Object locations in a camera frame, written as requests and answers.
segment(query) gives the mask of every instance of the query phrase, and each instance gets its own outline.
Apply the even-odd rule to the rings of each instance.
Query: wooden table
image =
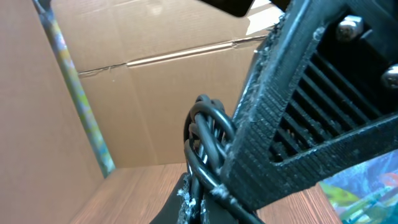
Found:
[[[187,169],[171,164],[115,170],[72,223],[149,223]],[[341,223],[319,186],[274,202],[259,211],[267,224]]]

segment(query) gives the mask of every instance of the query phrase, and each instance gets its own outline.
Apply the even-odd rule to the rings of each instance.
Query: robotic arm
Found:
[[[235,16],[252,3],[203,1]],[[198,97],[188,174],[153,223],[262,223],[255,210],[397,149],[397,15],[395,0],[292,1],[255,51],[234,116]]]

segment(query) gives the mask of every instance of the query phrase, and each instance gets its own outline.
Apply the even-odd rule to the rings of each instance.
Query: bolt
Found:
[[[390,66],[381,76],[381,83],[384,87],[395,90],[398,89],[398,64]]]
[[[349,42],[363,32],[364,22],[359,16],[346,16],[337,26],[336,37],[341,42]]]

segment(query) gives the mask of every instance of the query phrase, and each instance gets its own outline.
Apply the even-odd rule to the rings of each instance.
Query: cardboard panel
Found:
[[[82,75],[116,167],[185,162],[183,123],[196,97],[220,99],[232,115],[258,44]]]
[[[250,15],[272,5],[260,5],[244,18],[196,0],[54,0],[52,7],[76,69],[84,72],[267,34],[258,29],[260,21],[255,32],[246,32],[254,24]]]
[[[32,1],[0,1],[1,223],[68,223],[102,182]]]

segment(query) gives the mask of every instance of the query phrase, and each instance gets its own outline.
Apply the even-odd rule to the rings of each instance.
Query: tangled cable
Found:
[[[190,110],[184,126],[184,153],[191,175],[190,198],[194,200],[190,223],[200,219],[200,202],[207,189],[214,199],[240,223],[263,224],[254,212],[249,212],[233,197],[220,181],[226,159],[226,146],[235,137],[236,128],[226,115],[220,100],[200,95]]]

